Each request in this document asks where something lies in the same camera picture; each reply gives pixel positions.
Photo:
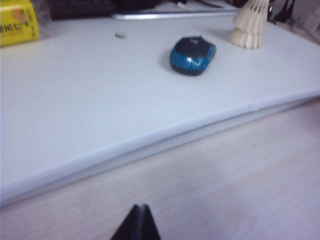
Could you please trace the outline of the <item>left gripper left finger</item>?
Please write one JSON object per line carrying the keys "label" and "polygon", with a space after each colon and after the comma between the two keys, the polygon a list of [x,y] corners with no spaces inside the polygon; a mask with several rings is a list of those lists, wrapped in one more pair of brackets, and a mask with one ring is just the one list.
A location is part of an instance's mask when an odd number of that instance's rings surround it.
{"label": "left gripper left finger", "polygon": [[111,237],[111,240],[136,240],[140,207],[134,205],[121,225]]}

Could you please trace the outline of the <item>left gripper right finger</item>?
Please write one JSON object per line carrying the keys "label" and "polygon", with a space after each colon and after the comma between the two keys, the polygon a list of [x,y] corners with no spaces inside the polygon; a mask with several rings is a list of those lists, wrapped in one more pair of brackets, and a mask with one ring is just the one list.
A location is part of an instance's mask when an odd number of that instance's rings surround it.
{"label": "left gripper right finger", "polygon": [[150,207],[147,204],[141,206],[141,217],[139,222],[140,240],[161,240]]}

